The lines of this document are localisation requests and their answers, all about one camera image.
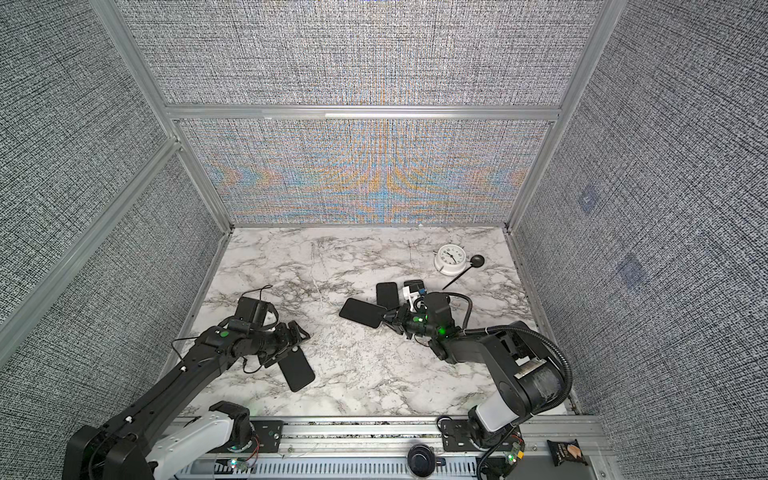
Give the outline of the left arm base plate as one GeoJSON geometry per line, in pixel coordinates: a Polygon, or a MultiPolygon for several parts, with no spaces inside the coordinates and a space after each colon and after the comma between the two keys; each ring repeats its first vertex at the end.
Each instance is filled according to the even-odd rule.
{"type": "Polygon", "coordinates": [[[282,441],[285,423],[282,420],[251,420],[251,435],[243,445],[232,445],[228,452],[238,454],[277,453],[282,441]]]}

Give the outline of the snack packet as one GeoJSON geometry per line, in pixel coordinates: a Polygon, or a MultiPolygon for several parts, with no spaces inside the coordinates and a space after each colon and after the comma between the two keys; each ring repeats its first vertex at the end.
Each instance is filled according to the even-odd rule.
{"type": "Polygon", "coordinates": [[[548,440],[547,447],[555,467],[559,467],[565,463],[578,463],[585,466],[589,465],[589,462],[576,439],[569,441],[548,440]]]}

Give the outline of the black phone screen up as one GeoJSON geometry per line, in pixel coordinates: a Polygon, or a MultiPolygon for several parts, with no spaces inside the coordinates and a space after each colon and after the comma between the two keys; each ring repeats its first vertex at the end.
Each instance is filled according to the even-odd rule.
{"type": "Polygon", "coordinates": [[[358,299],[349,298],[342,306],[339,316],[342,319],[377,329],[380,327],[387,309],[358,299]]]}
{"type": "Polygon", "coordinates": [[[382,282],[376,285],[376,304],[386,310],[397,310],[401,303],[399,288],[395,282],[382,282]]]}

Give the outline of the white round clock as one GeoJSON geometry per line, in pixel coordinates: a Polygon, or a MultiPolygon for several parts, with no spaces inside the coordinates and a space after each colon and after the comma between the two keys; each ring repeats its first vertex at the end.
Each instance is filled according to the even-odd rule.
{"type": "Polygon", "coordinates": [[[438,273],[457,276],[469,265],[469,258],[461,246],[445,244],[437,250],[433,263],[438,273]]]}

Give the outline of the black phone case front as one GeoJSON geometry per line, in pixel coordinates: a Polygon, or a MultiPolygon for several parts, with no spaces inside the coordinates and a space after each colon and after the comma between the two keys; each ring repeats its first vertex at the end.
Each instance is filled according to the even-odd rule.
{"type": "Polygon", "coordinates": [[[278,366],[291,392],[299,392],[316,379],[314,370],[299,346],[291,347],[278,361],[278,366]]]}

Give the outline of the small green circuit board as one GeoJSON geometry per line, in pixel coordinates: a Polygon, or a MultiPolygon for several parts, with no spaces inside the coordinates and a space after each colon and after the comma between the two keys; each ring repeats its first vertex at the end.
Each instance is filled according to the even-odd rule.
{"type": "Polygon", "coordinates": [[[248,459],[232,458],[228,462],[228,466],[234,471],[244,471],[251,467],[252,463],[248,459]]]}

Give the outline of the right green circuit board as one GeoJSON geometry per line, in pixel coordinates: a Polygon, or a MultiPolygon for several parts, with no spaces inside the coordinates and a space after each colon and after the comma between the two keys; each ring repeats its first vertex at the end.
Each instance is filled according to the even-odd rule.
{"type": "Polygon", "coordinates": [[[507,465],[516,466],[525,455],[525,447],[522,444],[513,444],[504,454],[504,461],[507,465]]]}

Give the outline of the black round-head spoon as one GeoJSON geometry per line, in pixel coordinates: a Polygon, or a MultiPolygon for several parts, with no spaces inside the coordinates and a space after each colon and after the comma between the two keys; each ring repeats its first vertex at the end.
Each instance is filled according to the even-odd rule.
{"type": "Polygon", "coordinates": [[[467,267],[466,267],[466,268],[465,268],[463,271],[461,271],[461,272],[460,272],[458,275],[456,275],[456,276],[455,276],[453,279],[451,279],[451,280],[449,281],[449,283],[448,283],[448,284],[446,284],[446,285],[443,287],[443,289],[444,289],[444,290],[447,290],[447,289],[448,289],[450,286],[452,286],[452,285],[453,285],[453,284],[454,284],[456,281],[458,281],[459,279],[461,279],[461,278],[462,278],[462,277],[463,277],[463,276],[464,276],[464,275],[465,275],[467,272],[469,272],[470,270],[472,270],[472,269],[478,269],[478,268],[481,268],[481,267],[483,267],[483,266],[485,265],[485,262],[486,262],[486,259],[485,259],[485,257],[484,257],[483,255],[480,255],[480,254],[476,254],[476,255],[473,255],[473,256],[472,256],[472,257],[469,259],[469,264],[468,264],[468,266],[467,266],[467,267]]]}

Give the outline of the black phone front screen up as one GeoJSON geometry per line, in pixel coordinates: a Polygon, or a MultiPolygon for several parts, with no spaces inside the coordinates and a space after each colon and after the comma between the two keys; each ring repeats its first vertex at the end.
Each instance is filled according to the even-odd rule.
{"type": "Polygon", "coordinates": [[[380,327],[387,309],[358,299],[349,298],[342,306],[339,316],[342,319],[377,329],[380,327]]]}

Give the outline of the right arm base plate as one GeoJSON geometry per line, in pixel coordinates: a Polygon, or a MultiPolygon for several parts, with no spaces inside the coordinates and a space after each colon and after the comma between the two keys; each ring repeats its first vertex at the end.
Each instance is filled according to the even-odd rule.
{"type": "Polygon", "coordinates": [[[472,429],[467,419],[440,417],[437,427],[441,434],[443,450],[448,453],[479,452],[472,439],[472,429]]]}

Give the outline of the aluminium front rail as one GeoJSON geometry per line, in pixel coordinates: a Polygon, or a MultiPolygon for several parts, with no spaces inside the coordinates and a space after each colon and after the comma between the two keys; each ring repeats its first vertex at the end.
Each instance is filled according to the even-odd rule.
{"type": "MultiPolygon", "coordinates": [[[[201,420],[180,417],[162,434],[163,439],[201,420]]],[[[248,454],[213,449],[178,470],[169,479],[413,479],[407,453],[416,444],[433,449],[446,465],[433,479],[475,478],[483,450],[448,453],[443,450],[436,417],[258,417],[252,420],[282,420],[285,423],[277,453],[248,454]],[[232,458],[248,459],[244,471],[228,466],[232,458]]],[[[620,479],[618,458],[609,446],[598,418],[593,416],[538,416],[521,427],[520,439],[499,447],[487,464],[510,468],[513,479],[620,479]],[[589,465],[553,465],[547,441],[576,439],[589,465]],[[524,458],[507,465],[504,454],[513,444],[525,447],[524,458]]]]}

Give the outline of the black round knob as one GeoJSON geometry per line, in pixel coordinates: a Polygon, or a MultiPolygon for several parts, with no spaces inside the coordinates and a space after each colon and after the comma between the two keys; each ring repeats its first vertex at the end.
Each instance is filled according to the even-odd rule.
{"type": "Polygon", "coordinates": [[[417,478],[428,478],[438,467],[446,465],[442,457],[438,457],[432,448],[425,444],[413,445],[407,453],[407,466],[417,478]]]}

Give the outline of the black screen purple phone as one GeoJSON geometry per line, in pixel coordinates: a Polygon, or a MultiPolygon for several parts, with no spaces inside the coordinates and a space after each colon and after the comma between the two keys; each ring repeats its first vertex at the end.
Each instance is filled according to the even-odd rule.
{"type": "Polygon", "coordinates": [[[403,282],[403,291],[405,295],[423,294],[425,292],[425,284],[419,279],[406,280],[403,282]]]}

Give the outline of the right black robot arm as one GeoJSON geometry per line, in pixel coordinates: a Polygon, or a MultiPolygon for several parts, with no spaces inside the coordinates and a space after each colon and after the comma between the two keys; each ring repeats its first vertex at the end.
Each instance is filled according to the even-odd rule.
{"type": "Polygon", "coordinates": [[[384,313],[382,323],[407,338],[426,338],[442,361],[486,367],[496,392],[470,409],[466,427],[466,434],[481,449],[499,443],[533,416],[559,406],[570,394],[569,361],[552,340],[523,322],[467,329],[403,306],[384,313]]]}

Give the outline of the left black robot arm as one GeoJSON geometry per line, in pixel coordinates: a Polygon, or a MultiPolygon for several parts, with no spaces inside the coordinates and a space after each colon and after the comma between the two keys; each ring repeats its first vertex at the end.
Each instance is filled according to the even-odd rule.
{"type": "Polygon", "coordinates": [[[178,414],[241,357],[279,364],[293,391],[314,373],[300,345],[310,335],[296,322],[266,328],[242,320],[221,322],[196,337],[179,364],[147,393],[102,426],[84,426],[68,441],[65,479],[169,479],[201,455],[222,446],[239,449],[252,438],[249,411],[219,402],[198,422],[167,439],[178,414]]]}

